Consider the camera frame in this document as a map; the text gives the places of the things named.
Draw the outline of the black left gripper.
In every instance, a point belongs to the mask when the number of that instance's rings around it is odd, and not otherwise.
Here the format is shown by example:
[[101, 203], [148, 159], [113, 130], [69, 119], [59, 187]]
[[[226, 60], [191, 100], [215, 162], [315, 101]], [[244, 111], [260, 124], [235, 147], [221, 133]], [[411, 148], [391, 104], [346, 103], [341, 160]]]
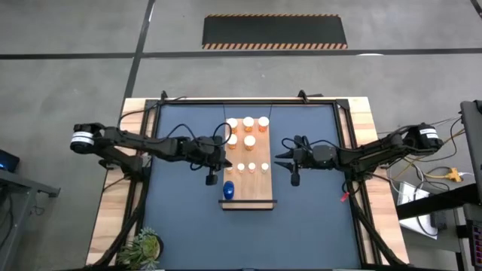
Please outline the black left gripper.
[[222, 137], [201, 136], [188, 143], [188, 162], [190, 170], [197, 171], [202, 167], [207, 167], [209, 173], [206, 176], [206, 185], [217, 184], [219, 172], [223, 168], [232, 167], [232, 162], [225, 159], [225, 151], [220, 146]]

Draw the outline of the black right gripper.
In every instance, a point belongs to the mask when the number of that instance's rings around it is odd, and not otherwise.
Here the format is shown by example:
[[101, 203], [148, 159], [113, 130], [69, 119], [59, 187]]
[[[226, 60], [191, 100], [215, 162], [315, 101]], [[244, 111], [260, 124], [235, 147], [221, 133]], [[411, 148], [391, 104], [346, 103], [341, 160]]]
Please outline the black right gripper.
[[337, 149], [328, 145], [309, 146], [306, 136], [296, 135], [294, 137], [294, 148], [275, 158], [292, 158], [293, 163], [278, 162], [287, 170], [291, 170], [291, 185], [300, 185], [299, 169], [334, 169], [337, 165]]

